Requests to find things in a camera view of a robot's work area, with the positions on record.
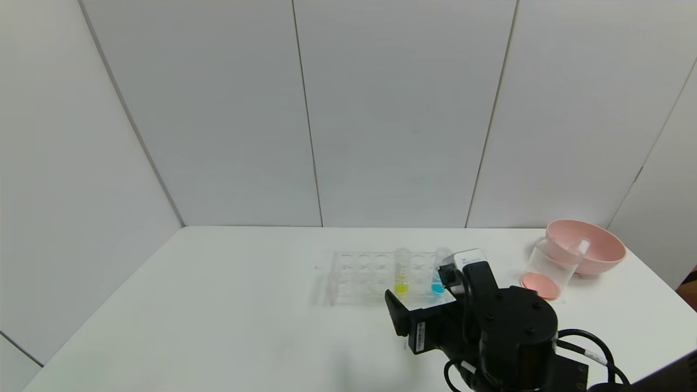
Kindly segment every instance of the yellow liquid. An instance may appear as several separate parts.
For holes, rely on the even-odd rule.
[[[396,295],[403,295],[406,294],[406,292],[409,291],[409,285],[406,283],[395,283],[395,294]]]

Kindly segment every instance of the pink bowl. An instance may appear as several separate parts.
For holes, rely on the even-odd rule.
[[[590,246],[576,273],[598,275],[611,270],[627,255],[620,239],[602,227],[571,219],[559,219],[547,225],[549,255],[555,260],[571,261],[574,254],[569,249],[582,239],[589,240]]]

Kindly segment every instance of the wall seam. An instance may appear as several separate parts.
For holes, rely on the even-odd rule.
[[[104,50],[102,49],[102,45],[99,42],[99,38],[97,38],[97,32],[94,29],[94,26],[92,25],[92,21],[89,18],[89,15],[87,14],[87,8],[84,5],[83,0],[77,0],[77,3],[80,5],[80,10],[82,11],[82,16],[85,19],[85,22],[87,23],[87,28],[89,29],[90,34],[92,35],[92,40],[95,43],[95,46],[97,47],[97,51],[99,52],[99,57],[102,59],[102,63],[104,64],[104,68],[107,70],[107,74],[109,75],[109,80],[112,81],[112,86],[116,92],[116,96],[118,97],[118,101],[121,102],[121,107],[123,108],[123,111],[126,113],[126,117],[128,118],[128,123],[131,125],[131,129],[133,129],[133,133],[135,133],[136,138],[138,139],[138,142],[140,143],[140,147],[143,149],[143,153],[145,153],[146,158],[148,159],[148,162],[150,163],[150,166],[153,168],[153,172],[155,173],[155,177],[158,179],[158,182],[160,183],[160,187],[162,188],[162,191],[164,192],[164,196],[167,198],[167,201],[169,202],[169,205],[172,208],[172,211],[174,211],[174,215],[176,216],[177,220],[179,221],[179,225],[181,227],[185,227],[186,225],[184,224],[184,220],[181,218],[181,214],[179,213],[179,210],[177,210],[176,205],[174,204],[174,200],[172,199],[171,195],[169,194],[169,191],[167,190],[167,187],[164,185],[164,181],[162,180],[162,176],[160,176],[160,173],[158,172],[157,167],[155,166],[155,161],[153,161],[153,157],[150,155],[150,152],[148,151],[148,148],[145,145],[145,142],[143,141],[143,137],[140,134],[140,131],[138,131],[138,127],[135,125],[135,121],[133,120],[133,116],[131,116],[130,110],[128,109],[128,106],[126,105],[126,101],[123,99],[123,94],[121,93],[121,90],[118,87],[118,84],[116,83],[116,79],[114,78],[114,73],[112,72],[111,67],[109,67],[109,62],[107,61],[107,57],[104,53]]]
[[[14,340],[12,340],[12,338],[7,336],[6,333],[4,333],[3,331],[0,331],[0,336],[5,338],[5,340],[7,340],[11,345],[15,346],[15,349],[18,349],[27,358],[31,359],[32,362],[36,363],[39,366],[39,368],[43,368],[43,363],[41,363],[38,359],[36,359],[36,357],[31,355],[28,351],[23,349],[19,344],[17,344],[17,342],[15,342]]]
[[[317,164],[314,159],[314,145],[312,143],[312,127],[309,124],[309,107],[307,106],[307,89],[305,88],[305,71],[302,69],[302,54],[300,53],[300,34],[298,33],[298,18],[296,17],[296,2],[291,0],[293,8],[293,25],[296,28],[296,42],[298,43],[298,63],[300,64],[300,80],[302,82],[302,96],[305,98],[305,116],[307,117],[307,132],[309,133],[309,150],[312,154],[312,171],[314,173],[314,187],[317,191],[317,208],[319,208],[319,225],[324,227],[322,219],[322,201],[319,199],[319,181],[317,180]]]
[[[644,161],[641,163],[641,167],[639,167],[639,171],[636,173],[636,177],[634,178],[634,181],[632,181],[631,185],[629,186],[629,189],[627,189],[627,193],[625,193],[625,196],[622,198],[622,201],[618,204],[617,209],[615,210],[615,213],[612,215],[612,218],[610,218],[610,221],[608,222],[607,226],[605,226],[606,229],[608,229],[610,227],[610,225],[612,225],[612,222],[613,222],[613,220],[615,220],[617,213],[620,212],[622,205],[625,203],[625,200],[627,200],[627,196],[629,196],[631,189],[634,187],[634,184],[636,183],[636,181],[639,180],[639,176],[641,175],[641,172],[644,170],[644,166],[646,166],[646,162],[649,160],[649,157],[651,156],[653,149],[656,148],[656,144],[658,144],[658,139],[660,139],[661,135],[663,135],[663,131],[666,129],[666,125],[668,125],[668,120],[673,115],[673,110],[675,110],[675,106],[677,106],[677,102],[680,100],[680,96],[682,96],[682,92],[685,90],[685,86],[687,85],[687,81],[690,79],[690,76],[692,75],[692,72],[695,69],[695,64],[697,64],[697,57],[692,62],[692,67],[690,68],[690,71],[687,73],[687,77],[685,78],[685,81],[682,83],[682,87],[680,88],[680,92],[677,93],[677,97],[675,98],[675,101],[673,102],[673,106],[671,107],[671,110],[668,112],[668,116],[666,117],[666,120],[663,122],[663,126],[661,127],[661,130],[658,132],[658,136],[656,136],[656,139],[654,140],[653,144],[651,144],[651,148],[649,149],[649,153],[646,154],[646,158],[644,158]]]
[[[506,51],[503,54],[503,62],[501,63],[501,73],[498,76],[498,84],[496,85],[496,94],[493,97],[493,105],[491,106],[491,114],[489,116],[489,126],[487,127],[487,136],[484,137],[484,146],[482,147],[482,155],[480,157],[480,164],[477,168],[477,176],[475,177],[475,185],[472,188],[472,196],[470,198],[470,206],[467,209],[467,217],[465,218],[465,227],[468,227],[470,223],[470,215],[472,213],[472,206],[475,203],[475,195],[477,193],[477,184],[479,183],[479,177],[482,173],[482,164],[484,164],[484,155],[487,153],[487,146],[489,145],[489,134],[491,133],[491,124],[493,123],[493,116],[496,112],[496,105],[498,104],[498,95],[501,92],[501,84],[503,81],[503,73],[506,69],[506,61],[508,60],[508,51],[511,48],[511,40],[513,39],[513,28],[516,25],[516,16],[518,15],[518,4],[520,0],[516,0],[515,8],[513,9],[513,18],[511,19],[511,30],[508,33],[508,42],[506,42]]]

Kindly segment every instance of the white table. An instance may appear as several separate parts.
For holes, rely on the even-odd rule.
[[[445,355],[406,351],[384,306],[322,305],[319,287],[334,251],[481,248],[507,287],[542,235],[542,229],[187,227],[25,391],[446,391]],[[697,314],[632,253],[598,278],[575,278],[553,307],[560,329],[598,335],[632,381],[697,347]],[[605,377],[603,367],[590,364],[589,384]],[[456,385],[466,389],[459,379]]]

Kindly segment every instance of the blue liquid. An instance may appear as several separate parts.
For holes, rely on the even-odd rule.
[[[443,287],[440,279],[434,278],[431,281],[431,291],[436,295],[441,295],[445,292],[445,288]]]

